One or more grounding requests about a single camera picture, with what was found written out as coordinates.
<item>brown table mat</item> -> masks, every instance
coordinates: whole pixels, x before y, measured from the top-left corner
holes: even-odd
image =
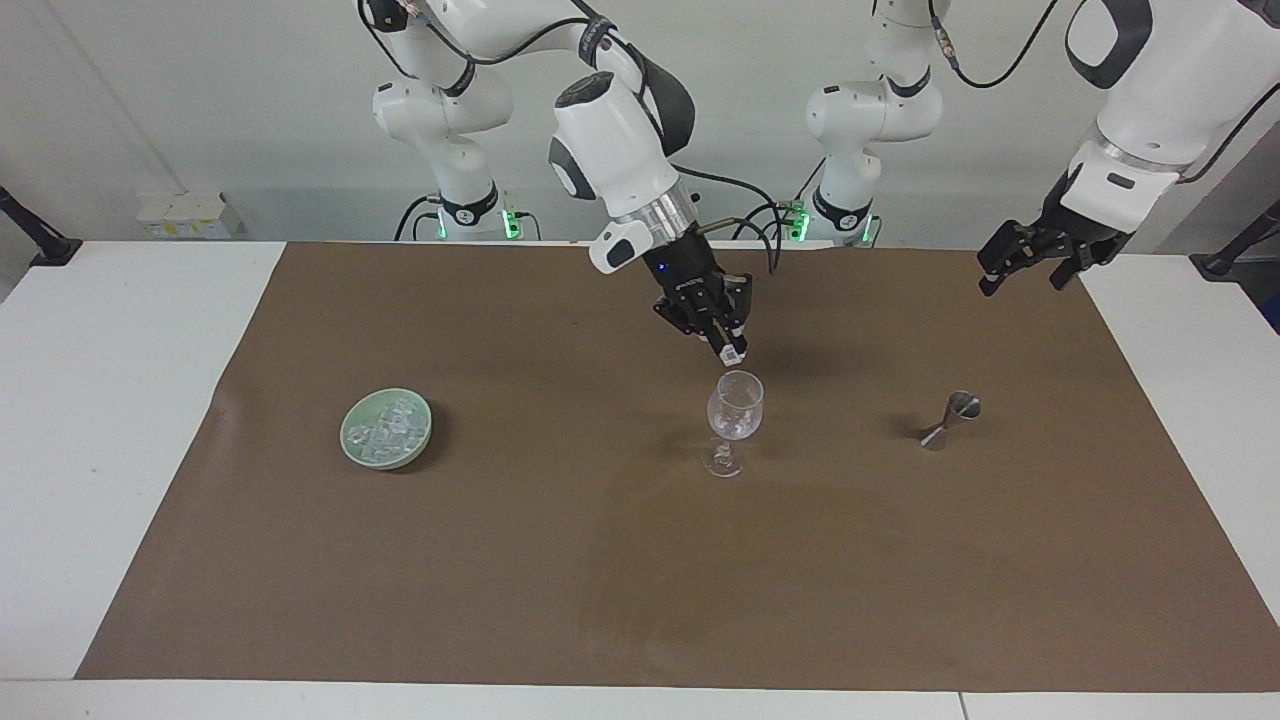
[[[77,676],[1280,691],[1280,630],[1079,283],[722,261],[759,272],[767,387],[731,480],[698,461],[722,368],[643,268],[291,245]],[[435,434],[362,470],[339,421],[392,386]],[[957,388],[983,418],[923,452]]]

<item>green bowl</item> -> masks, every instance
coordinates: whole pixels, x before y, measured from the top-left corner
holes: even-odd
[[[338,442],[352,462],[371,470],[396,470],[413,461],[431,439],[431,406],[403,388],[380,389],[352,407]]]

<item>wine glass base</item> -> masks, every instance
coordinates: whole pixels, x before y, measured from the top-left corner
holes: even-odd
[[[742,451],[718,437],[707,441],[701,459],[707,471],[717,478],[732,478],[742,471]]]

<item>clear glass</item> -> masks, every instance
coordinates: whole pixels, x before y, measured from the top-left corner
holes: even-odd
[[[744,370],[721,375],[707,402],[707,420],[716,430],[703,448],[703,465],[717,478],[742,471],[742,450],[733,443],[751,437],[764,419],[764,384]]]

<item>white table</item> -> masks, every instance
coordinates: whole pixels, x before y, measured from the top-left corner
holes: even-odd
[[[282,250],[90,243],[68,268],[31,272],[0,304],[0,716],[1280,717],[1280,693],[961,697],[69,680]],[[1180,258],[1126,256],[1084,279],[1280,616],[1280,340],[1236,287],[1202,282]]]

